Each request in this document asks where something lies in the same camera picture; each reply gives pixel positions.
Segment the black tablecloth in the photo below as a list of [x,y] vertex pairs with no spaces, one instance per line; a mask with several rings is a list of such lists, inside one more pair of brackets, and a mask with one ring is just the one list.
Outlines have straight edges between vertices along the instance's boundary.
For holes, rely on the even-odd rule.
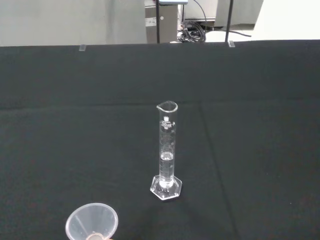
[[[0,48],[0,238],[67,239],[101,202],[121,239],[320,238],[320,42]],[[176,101],[179,198],[156,104]]]

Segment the floor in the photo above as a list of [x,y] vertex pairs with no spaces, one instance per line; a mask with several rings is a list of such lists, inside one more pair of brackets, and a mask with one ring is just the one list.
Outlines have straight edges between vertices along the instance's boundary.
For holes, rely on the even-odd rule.
[[[233,25],[230,27],[231,31],[235,31],[238,33],[246,34],[252,36],[254,31],[254,25],[253,24],[239,24],[239,25]],[[226,38],[226,32],[225,31],[211,31],[206,34],[206,42],[207,43],[216,43],[216,42],[224,42]],[[229,33],[229,40],[234,42],[245,42],[245,41],[251,41],[251,38],[248,36],[242,36],[237,33],[230,32]]]

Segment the graduated cylinder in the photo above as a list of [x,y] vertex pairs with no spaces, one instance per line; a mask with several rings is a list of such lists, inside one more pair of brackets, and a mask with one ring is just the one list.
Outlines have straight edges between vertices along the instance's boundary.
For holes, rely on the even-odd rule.
[[166,200],[178,197],[182,186],[182,182],[175,177],[178,105],[166,101],[156,107],[159,110],[159,175],[153,178],[150,190]]

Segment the metal pole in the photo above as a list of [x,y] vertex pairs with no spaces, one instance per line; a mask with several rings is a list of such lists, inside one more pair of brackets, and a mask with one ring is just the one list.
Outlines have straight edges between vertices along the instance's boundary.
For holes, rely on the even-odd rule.
[[159,0],[155,0],[155,18],[156,18],[156,43],[160,43],[160,21],[159,21]]
[[228,22],[226,24],[226,33],[225,33],[225,41],[224,41],[225,43],[228,42],[228,38],[229,38],[229,31],[230,31],[231,16],[232,16],[233,7],[234,7],[234,0],[230,0]]

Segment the funnel rim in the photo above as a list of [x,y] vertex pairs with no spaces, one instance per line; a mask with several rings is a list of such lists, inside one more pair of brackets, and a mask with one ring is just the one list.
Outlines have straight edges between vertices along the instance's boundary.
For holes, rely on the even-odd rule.
[[70,214],[70,216],[68,217],[68,219],[67,219],[67,221],[66,221],[66,223],[65,223],[65,233],[66,233],[67,237],[68,237],[70,240],[76,240],[76,239],[74,239],[74,238],[71,236],[70,231],[68,230],[68,229],[70,228],[70,221],[71,221],[71,219],[72,219],[79,211],[81,211],[82,209],[85,209],[85,208],[91,207],[91,206],[105,207],[105,208],[111,210],[111,212],[112,212],[112,214],[113,214],[113,216],[114,216],[114,221],[115,221],[114,226],[113,226],[112,230],[110,231],[110,233],[109,233],[107,236],[105,236],[105,238],[106,238],[106,239],[111,238],[112,235],[116,232],[116,230],[117,230],[117,228],[118,228],[118,222],[119,222],[118,215],[117,215],[116,211],[115,211],[112,207],[110,207],[109,205],[104,204],[104,203],[99,203],[99,202],[88,203],[88,204],[83,205],[83,206],[81,206],[81,207],[78,207],[76,210],[74,210],[74,211]]

